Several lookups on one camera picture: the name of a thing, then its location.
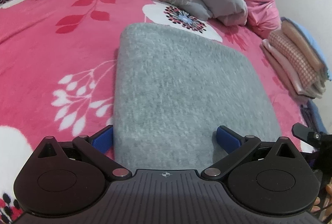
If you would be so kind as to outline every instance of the pink bed sheet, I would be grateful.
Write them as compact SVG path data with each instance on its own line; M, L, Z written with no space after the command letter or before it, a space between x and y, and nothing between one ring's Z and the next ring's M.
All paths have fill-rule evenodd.
M152 0L12 0L0 7L0 215L11 221L21 213L14 203L14 179L44 136L70 141L112 123L123 29L137 22L192 29L174 24L175 15L170 21L164 13L167 6ZM264 58L261 38L246 27L215 20L195 24L206 29L195 34L249 58L283 135L292 137L292 125L303 119ZM10 216L5 207L11 208Z

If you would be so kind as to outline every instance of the white leaf print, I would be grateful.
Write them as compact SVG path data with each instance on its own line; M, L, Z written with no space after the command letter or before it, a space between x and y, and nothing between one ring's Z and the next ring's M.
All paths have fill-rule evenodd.
M93 89L96 87L96 83L95 83L95 80L93 80L90 85L89 85L90 89Z
M83 115L80 119L78 119L74 126L73 126L73 131L72 131L72 134L73 136L77 136L79 135L82 130L84 129L85 127L85 115Z
M59 130L64 130L66 128L69 128L74 123L76 115L77 111L74 111L69 115L66 115L59 126Z
M89 108L98 108L100 105L102 105L106 100L98 100L98 101L94 101L91 102L89 104Z
M108 125L112 125L113 124L113 117L110 117L109 119L107 119L106 121L106 126Z
M76 96L80 96L80 95L83 95L84 93L86 92L86 87L85 85L82 86L81 88L79 88L76 92Z
M100 108L96 111L96 116L97 116L97 117L102 117L102 116L104 116L105 113L106 113L107 108L110 107L110 106L111 106L111 104L107 104L107 105L104 105L104 106L100 107Z
M52 106L61 107L63 105L71 103L71 101L67 99L67 93L65 90L55 90L53 92L53 95L57 96L58 98L51 103Z
M71 82L69 85L67 85L66 90L71 91L74 90L77 86L77 82Z
M67 84L71 81L71 79L73 78L72 74L66 75L65 77L63 77L60 81L58 81L58 84Z
M66 113L68 112L69 105L62 107L55 116L54 121L59 120L60 118L64 117Z

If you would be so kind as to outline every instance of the round metal joint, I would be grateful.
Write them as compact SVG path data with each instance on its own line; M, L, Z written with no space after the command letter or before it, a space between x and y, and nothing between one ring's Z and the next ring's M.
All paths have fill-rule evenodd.
M129 174L129 170L124 168L118 168L113 170L112 174L116 177L123 178Z
M218 176L221 172L217 168L207 168L204 170L204 173L208 176Z

